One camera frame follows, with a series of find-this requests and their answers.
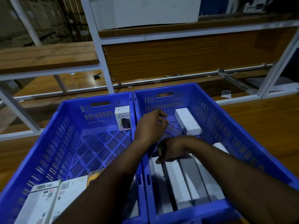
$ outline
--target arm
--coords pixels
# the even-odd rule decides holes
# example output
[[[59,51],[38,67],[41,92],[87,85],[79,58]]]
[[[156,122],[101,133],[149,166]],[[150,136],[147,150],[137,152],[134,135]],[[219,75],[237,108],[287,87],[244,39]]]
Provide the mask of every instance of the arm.
[[[193,136],[166,139],[158,163],[193,153],[215,178],[226,198],[250,223],[295,224],[299,192],[262,171]]]
[[[134,141],[69,205],[54,224],[120,223],[126,197],[140,160],[164,133],[168,121],[161,110],[145,114]]]

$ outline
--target crate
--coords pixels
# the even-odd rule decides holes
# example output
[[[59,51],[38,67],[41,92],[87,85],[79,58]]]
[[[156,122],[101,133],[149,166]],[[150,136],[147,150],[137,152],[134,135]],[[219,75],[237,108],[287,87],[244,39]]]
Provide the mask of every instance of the crate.
[[[223,143],[236,158],[247,162],[265,173],[299,189],[299,180],[276,158],[253,139],[236,121],[234,121],[215,101],[213,101],[196,83],[166,86],[133,92],[137,121],[145,114],[160,108],[168,114],[169,124],[163,138],[179,136],[183,132],[177,123],[175,109],[187,107],[203,129],[200,135],[209,144]],[[155,145],[153,156],[157,156]],[[147,206],[150,223],[209,223],[235,219],[236,212],[226,200],[217,200],[199,206],[157,215],[154,188],[151,179],[148,157],[143,158]]]
[[[119,131],[115,107],[130,105],[132,130]],[[13,224],[32,187],[105,168],[133,140],[131,92],[64,101],[0,194],[0,223]],[[142,166],[136,172],[139,216],[123,223],[148,223]]]

